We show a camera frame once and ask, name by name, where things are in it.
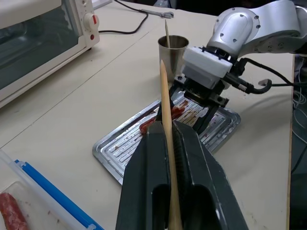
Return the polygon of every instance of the white table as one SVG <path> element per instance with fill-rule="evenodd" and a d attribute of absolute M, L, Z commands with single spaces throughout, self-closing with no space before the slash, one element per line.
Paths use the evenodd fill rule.
<path fill-rule="evenodd" d="M 133 30 L 143 17 L 115 2 L 95 12 L 99 29 Z M 174 12 L 170 34 L 185 36 L 193 46 L 206 45 L 215 18 Z M 0 147 L 11 158 L 31 163 L 107 230 L 115 228 L 121 187 L 92 156 L 92 146 L 160 97 L 157 39 L 163 35 L 164 20 L 152 15 L 136 34 L 100 35 L 91 51 L 0 109 Z M 292 79 L 292 55 L 249 57 Z M 265 78 L 280 82 L 251 65 L 244 78 L 254 84 Z M 223 92 L 242 122 L 215 157 L 251 230 L 288 229 L 291 91 Z"/>

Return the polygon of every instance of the sausage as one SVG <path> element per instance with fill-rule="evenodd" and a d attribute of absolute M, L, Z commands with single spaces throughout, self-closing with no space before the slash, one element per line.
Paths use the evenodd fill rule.
<path fill-rule="evenodd" d="M 155 122 L 155 117 L 149 119 L 148 121 L 145 121 L 143 124 L 140 125 L 140 131 L 143 135 L 146 134 L 148 127 Z"/>
<path fill-rule="evenodd" d="M 7 230 L 29 230 L 17 201 L 12 195 L 0 194 L 0 212 Z"/>
<path fill-rule="evenodd" d="M 184 106 L 182 106 L 182 107 L 180 107 L 180 108 L 178 108 L 178 107 L 173 107 L 173 108 L 171 109 L 172 120 L 175 120 L 175 119 L 179 118 L 179 117 L 183 114 L 184 110 L 185 110 L 185 107 L 184 107 Z M 148 128 L 153 122 L 155 122 L 155 117 L 149 119 L 148 121 L 145 121 L 143 124 L 140 125 L 139 129 L 140 129 L 142 135 L 145 135 L 145 134 L 146 134 L 147 128 Z"/>

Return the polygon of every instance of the toaster oven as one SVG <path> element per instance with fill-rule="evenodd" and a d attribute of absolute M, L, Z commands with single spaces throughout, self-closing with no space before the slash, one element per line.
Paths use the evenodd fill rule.
<path fill-rule="evenodd" d="M 99 42 L 91 0 L 8 0 L 0 7 L 0 107 Z"/>

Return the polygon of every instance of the baking tray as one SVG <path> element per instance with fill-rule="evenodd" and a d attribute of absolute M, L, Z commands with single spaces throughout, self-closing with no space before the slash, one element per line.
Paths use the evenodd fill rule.
<path fill-rule="evenodd" d="M 204 116 L 208 110 L 186 99 L 182 91 L 172 99 L 175 106 L 185 107 L 184 113 L 176 120 L 189 126 L 193 126 L 197 118 Z M 123 182 L 126 165 L 142 139 L 139 126 L 156 116 L 159 104 L 160 100 L 155 101 L 93 146 L 93 155 L 120 184 Z M 201 142 L 214 153 L 231 136 L 240 121 L 237 113 L 225 108 L 218 109 L 207 129 L 199 135 Z"/>

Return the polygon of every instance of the metal cup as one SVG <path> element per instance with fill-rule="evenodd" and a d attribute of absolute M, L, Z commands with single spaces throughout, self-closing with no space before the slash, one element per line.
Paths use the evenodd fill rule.
<path fill-rule="evenodd" d="M 165 64 L 167 81 L 173 82 L 175 76 L 181 75 L 183 53 L 186 50 L 189 41 L 185 37 L 170 35 L 169 43 L 170 48 L 167 47 L 166 36 L 159 38 L 159 58 L 160 62 L 163 60 Z"/>

